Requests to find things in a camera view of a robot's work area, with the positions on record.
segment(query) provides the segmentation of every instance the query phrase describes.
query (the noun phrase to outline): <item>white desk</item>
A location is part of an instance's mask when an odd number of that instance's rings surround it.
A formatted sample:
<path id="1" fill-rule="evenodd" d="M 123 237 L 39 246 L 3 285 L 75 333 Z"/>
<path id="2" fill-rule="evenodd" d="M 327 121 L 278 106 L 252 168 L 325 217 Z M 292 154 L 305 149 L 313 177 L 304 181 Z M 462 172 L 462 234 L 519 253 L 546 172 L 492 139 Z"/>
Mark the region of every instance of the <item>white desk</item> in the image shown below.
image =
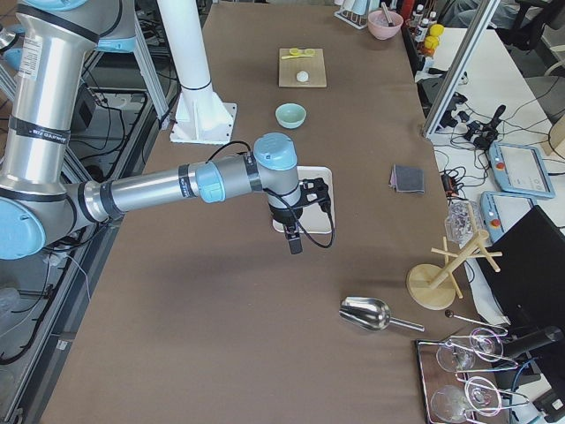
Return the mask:
<path id="1" fill-rule="evenodd" d="M 441 45 L 435 53 L 433 67 L 442 70 L 449 68 L 464 34 L 464 29 L 446 28 L 446 32 L 441 37 Z M 545 134 L 549 132 L 551 125 L 546 120 L 546 115 L 538 102 L 534 101 L 535 96 L 495 31 L 485 31 L 466 71 L 469 82 L 466 85 L 459 86 L 457 92 L 469 99 L 467 104 L 475 112 L 486 115 L 486 117 L 481 117 L 468 111 L 467 113 L 471 115 L 471 120 L 477 119 L 481 122 L 488 122 L 498 106 L 505 104 L 506 111 L 501 118 L 507 119 L 508 123 L 501 123 L 499 125 L 498 130 L 502 134 L 499 140 L 518 145 L 530 145 L 546 140 L 547 136 Z M 416 79 L 425 77 L 425 75 L 417 74 Z M 459 110 L 466 109 L 465 106 L 459 108 Z M 529 128 L 534 132 L 512 131 L 517 130 L 517 128 L 510 126 L 509 123 L 519 125 L 522 128 Z M 447 159 L 443 154 L 436 155 L 440 170 L 445 168 L 453 169 L 456 166 L 462 165 L 467 169 L 468 175 L 482 177 L 482 170 L 475 168 L 475 153 L 472 151 L 470 143 L 460 145 L 460 147 L 469 148 L 469 150 L 455 149 L 449 146 L 450 140 L 457 137 L 457 134 L 466 133 L 466 126 L 458 125 L 453 132 L 450 129 L 441 131 L 443 134 L 436 133 L 431 137 L 431 142 L 435 145 L 436 151 L 448 156 Z M 465 140 L 458 138 L 455 142 L 460 143 L 465 142 Z M 539 150 L 543 157 L 547 157 L 544 155 L 543 149 L 540 148 Z M 560 158 L 552 155 L 552 159 L 559 160 Z M 565 170 L 565 163 L 545 161 L 545 165 L 549 172 Z M 480 181 L 467 178 L 465 183 L 476 185 Z M 565 177 L 552 178 L 552 184 L 557 193 L 555 199 L 549 201 L 539 200 L 538 204 L 546 211 L 556 225 L 563 226 L 565 225 L 565 214 L 563 214 L 565 209 Z M 465 188 L 464 195 L 467 199 L 478 202 L 481 193 L 487 190 L 500 191 L 494 182 L 491 171 L 488 172 L 488 178 L 484 184 Z M 477 310 L 485 318 L 494 317 L 497 313 L 496 308 L 493 306 L 492 295 L 490 295 L 489 299 L 490 289 L 477 264 L 474 263 L 471 266 L 476 274 L 471 288 Z M 542 378 L 540 382 L 521 387 L 520 392 L 534 399 L 543 394 L 547 389 L 547 381 L 545 378 Z M 533 405 L 523 409 L 518 408 L 516 411 L 521 414 L 520 422 L 529 422 L 536 416 L 536 410 Z"/>

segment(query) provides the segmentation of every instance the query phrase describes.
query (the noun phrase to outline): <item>white ball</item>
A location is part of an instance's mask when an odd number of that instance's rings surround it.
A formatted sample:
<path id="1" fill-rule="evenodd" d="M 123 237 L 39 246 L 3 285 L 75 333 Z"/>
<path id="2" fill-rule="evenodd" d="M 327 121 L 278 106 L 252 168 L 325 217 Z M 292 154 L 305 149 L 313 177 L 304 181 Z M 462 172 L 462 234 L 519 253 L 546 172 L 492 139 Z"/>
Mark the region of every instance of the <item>white ball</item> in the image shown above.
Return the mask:
<path id="1" fill-rule="evenodd" d="M 307 82 L 308 81 L 308 72 L 300 71 L 297 73 L 297 81 L 298 82 Z"/>

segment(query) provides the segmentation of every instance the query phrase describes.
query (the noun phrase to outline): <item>bowl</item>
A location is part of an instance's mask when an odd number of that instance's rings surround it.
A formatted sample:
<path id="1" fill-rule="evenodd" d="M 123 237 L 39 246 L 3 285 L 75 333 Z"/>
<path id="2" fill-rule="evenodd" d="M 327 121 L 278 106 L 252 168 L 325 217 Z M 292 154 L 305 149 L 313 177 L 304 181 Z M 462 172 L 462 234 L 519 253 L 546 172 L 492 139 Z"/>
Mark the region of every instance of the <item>bowl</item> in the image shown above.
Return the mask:
<path id="1" fill-rule="evenodd" d="M 285 103 L 276 108 L 275 116 L 280 126 L 293 130 L 306 119 L 306 109 L 296 103 Z"/>
<path id="2" fill-rule="evenodd" d="M 398 13 L 393 11 L 388 12 L 390 18 L 392 19 L 394 26 L 388 26 L 387 18 L 383 11 L 372 11 L 369 13 L 367 19 L 367 26 L 369 27 L 369 32 L 377 40 L 387 40 L 392 38 L 400 31 L 400 27 L 404 23 L 404 19 Z"/>

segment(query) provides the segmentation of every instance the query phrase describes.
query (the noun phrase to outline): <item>table surface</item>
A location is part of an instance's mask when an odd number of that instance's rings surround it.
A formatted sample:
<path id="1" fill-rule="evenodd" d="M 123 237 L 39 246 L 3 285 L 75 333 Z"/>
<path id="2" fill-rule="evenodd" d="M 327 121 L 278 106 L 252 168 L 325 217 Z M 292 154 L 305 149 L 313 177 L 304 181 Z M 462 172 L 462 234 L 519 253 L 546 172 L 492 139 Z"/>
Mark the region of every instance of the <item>table surface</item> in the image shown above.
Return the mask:
<path id="1" fill-rule="evenodd" d="M 446 28 L 441 37 L 441 46 L 434 55 L 434 67 L 442 70 L 447 70 L 450 67 L 464 35 L 465 29 Z M 546 135 L 551 128 L 551 123 L 546 119 L 546 114 L 535 100 L 534 94 L 494 30 L 486 30 L 483 33 L 466 71 L 469 75 L 469 83 L 458 86 L 456 91 L 467 96 L 469 101 L 459 110 L 467 110 L 471 115 L 471 120 L 477 119 L 481 122 L 488 122 L 498 106 L 505 104 L 507 108 L 501 118 L 507 122 L 503 122 L 499 126 L 502 141 L 517 145 L 537 145 L 537 143 L 547 139 Z M 418 74 L 416 78 L 418 80 L 423 76 L 425 75 Z M 500 189 L 496 185 L 491 171 L 488 172 L 488 177 L 484 183 L 480 184 L 482 171 L 475 167 L 475 152 L 471 144 L 461 144 L 465 140 L 458 137 L 458 134 L 465 132 L 465 126 L 458 125 L 453 131 L 445 129 L 441 130 L 441 133 L 436 132 L 430 139 L 436 151 L 443 152 L 448 156 L 448 159 L 442 154 L 436 156 L 440 170 L 454 169 L 456 166 L 462 165 L 467 168 L 469 175 L 479 178 L 467 178 L 465 183 L 476 186 L 468 186 L 464 189 L 464 196 L 467 199 L 478 202 L 484 191 L 500 191 Z M 459 148 L 450 147 L 451 140 Z M 563 172 L 565 165 L 559 156 L 548 157 L 542 148 L 539 148 L 539 152 L 544 158 L 561 162 L 546 161 L 545 166 L 549 172 Z M 563 176 L 552 178 L 552 184 L 556 197 L 551 200 L 538 199 L 538 204 L 557 226 L 564 226 L 565 178 Z M 474 260 L 469 261 L 469 263 L 474 270 L 471 288 L 479 313 L 491 322 L 500 322 L 500 319 L 498 319 L 500 309 L 494 304 L 490 288 L 486 284 L 480 268 Z M 520 391 L 531 399 L 535 399 L 548 388 L 549 385 L 542 376 L 539 382 L 522 386 Z M 523 422 L 529 422 L 537 415 L 533 406 L 520 408 L 516 411 L 523 414 L 520 417 Z"/>
<path id="2" fill-rule="evenodd" d="M 409 296 L 404 279 L 441 245 L 445 196 L 402 37 L 379 42 L 334 8 L 215 4 L 204 28 L 215 91 L 237 102 L 233 140 L 286 132 L 299 163 L 333 172 L 335 245 L 289 253 L 264 195 L 127 215 L 42 423 L 423 422 L 413 340 L 464 327 Z M 328 88 L 278 88 L 281 47 L 323 48 Z M 284 131 L 275 108 L 299 102 Z M 213 147 L 162 132 L 146 172 Z M 394 163 L 426 194 L 388 187 Z M 474 315 L 468 286 L 454 309 Z M 384 299 L 425 333 L 343 321 L 350 295 Z"/>

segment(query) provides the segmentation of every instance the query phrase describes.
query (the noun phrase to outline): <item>pink bowl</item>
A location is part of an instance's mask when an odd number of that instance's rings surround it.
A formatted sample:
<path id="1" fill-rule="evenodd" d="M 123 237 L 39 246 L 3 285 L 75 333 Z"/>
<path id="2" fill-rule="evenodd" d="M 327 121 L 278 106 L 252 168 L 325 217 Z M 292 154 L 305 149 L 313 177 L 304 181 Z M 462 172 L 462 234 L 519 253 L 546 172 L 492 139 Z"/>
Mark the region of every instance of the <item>pink bowl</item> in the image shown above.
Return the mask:
<path id="1" fill-rule="evenodd" d="M 394 26 L 388 26 L 385 14 L 382 11 L 372 11 L 369 13 L 367 23 L 369 32 L 377 40 L 387 40 L 394 37 L 403 25 L 404 19 L 402 16 L 393 11 L 389 11 L 388 13 L 390 14 L 392 22 L 395 24 Z"/>

